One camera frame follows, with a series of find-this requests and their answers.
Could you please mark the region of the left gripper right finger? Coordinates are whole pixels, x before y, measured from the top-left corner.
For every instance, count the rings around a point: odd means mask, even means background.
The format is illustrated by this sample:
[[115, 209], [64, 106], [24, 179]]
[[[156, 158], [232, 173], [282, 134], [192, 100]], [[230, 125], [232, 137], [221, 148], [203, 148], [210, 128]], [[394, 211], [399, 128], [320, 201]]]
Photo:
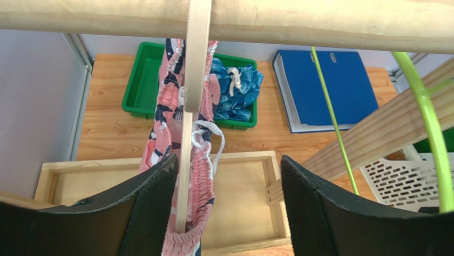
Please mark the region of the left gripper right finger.
[[286, 155], [281, 180], [295, 255], [453, 255], [453, 213], [373, 202]]

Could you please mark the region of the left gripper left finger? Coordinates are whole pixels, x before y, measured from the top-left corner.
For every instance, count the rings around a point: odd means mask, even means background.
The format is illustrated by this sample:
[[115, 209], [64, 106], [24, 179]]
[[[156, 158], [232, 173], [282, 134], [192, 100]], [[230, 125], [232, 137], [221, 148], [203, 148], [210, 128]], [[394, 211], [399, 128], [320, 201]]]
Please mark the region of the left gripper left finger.
[[160, 255], [177, 172], [172, 155], [72, 206], [1, 203], [1, 255]]

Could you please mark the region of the pink patterned shorts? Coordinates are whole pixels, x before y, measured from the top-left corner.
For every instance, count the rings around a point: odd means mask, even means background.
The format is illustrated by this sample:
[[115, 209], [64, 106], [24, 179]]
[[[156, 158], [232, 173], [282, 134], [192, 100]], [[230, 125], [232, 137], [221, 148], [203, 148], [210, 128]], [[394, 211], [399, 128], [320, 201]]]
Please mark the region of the pink patterned shorts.
[[[214, 115], [220, 102], [220, 83], [211, 71], [216, 41], [210, 41], [206, 51], [204, 90], [199, 113], [193, 118], [191, 132], [191, 169], [188, 185], [187, 230], [175, 232], [177, 192], [172, 197], [171, 212], [161, 255], [201, 255], [201, 237], [212, 212], [215, 194], [213, 179], [218, 159], [210, 159], [211, 135], [223, 136], [214, 124]], [[139, 171], [161, 162], [166, 156], [181, 153], [181, 135], [184, 86], [185, 41], [168, 38], [159, 67], [159, 89], [154, 125], [144, 149]]]

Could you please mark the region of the blue patterned shorts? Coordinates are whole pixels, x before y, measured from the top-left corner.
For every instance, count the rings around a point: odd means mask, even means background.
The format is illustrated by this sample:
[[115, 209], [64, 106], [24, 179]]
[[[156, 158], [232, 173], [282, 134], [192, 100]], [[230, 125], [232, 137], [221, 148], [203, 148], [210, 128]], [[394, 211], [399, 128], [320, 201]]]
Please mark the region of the blue patterned shorts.
[[216, 75], [221, 90], [214, 119], [249, 122], [264, 79], [256, 62], [219, 54], [213, 58], [210, 73]]

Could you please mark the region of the green plastic hanger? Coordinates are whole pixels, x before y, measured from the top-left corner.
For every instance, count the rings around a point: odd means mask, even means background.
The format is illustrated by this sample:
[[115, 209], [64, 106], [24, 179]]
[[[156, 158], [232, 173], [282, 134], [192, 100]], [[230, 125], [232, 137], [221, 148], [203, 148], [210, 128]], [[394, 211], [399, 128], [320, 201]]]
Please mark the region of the green plastic hanger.
[[[439, 188], [439, 212], [447, 213], [453, 211], [453, 182], [451, 177], [451, 168], [448, 158], [447, 147], [441, 125], [439, 123], [435, 108], [433, 106], [431, 95], [445, 87], [447, 87], [451, 80], [448, 79], [445, 82], [433, 87], [426, 88], [423, 80], [418, 75], [416, 68], [410, 63], [409, 56], [404, 52], [393, 52], [392, 53], [397, 63], [399, 64], [403, 74], [405, 75], [410, 89], [415, 97], [416, 103], [420, 110], [421, 116], [426, 127], [428, 135], [429, 145], [433, 153], [434, 164], [436, 168], [436, 177]], [[354, 194], [358, 195], [358, 188], [353, 176], [351, 165], [347, 156], [347, 152], [338, 128], [335, 112], [331, 103], [329, 92], [326, 86], [326, 81], [322, 73], [319, 58], [314, 46], [311, 47], [311, 55], [314, 59], [315, 67], [318, 72], [319, 81], [321, 83], [322, 91], [326, 100], [329, 115], [333, 123], [337, 141], [339, 144], [340, 151], [344, 160], [345, 167], [347, 169], [348, 177], [353, 189]]]

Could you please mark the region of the wooden hanger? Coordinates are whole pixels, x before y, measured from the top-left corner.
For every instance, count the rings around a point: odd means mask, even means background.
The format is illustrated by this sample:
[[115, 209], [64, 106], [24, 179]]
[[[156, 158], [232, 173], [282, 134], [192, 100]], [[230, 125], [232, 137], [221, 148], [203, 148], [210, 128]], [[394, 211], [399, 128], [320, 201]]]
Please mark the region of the wooden hanger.
[[193, 115], [200, 110], [204, 89], [206, 55], [212, 1], [190, 1], [185, 55], [185, 87], [182, 116], [182, 141], [179, 162], [175, 232], [185, 233], [188, 208], [188, 187], [191, 167], [191, 135]]

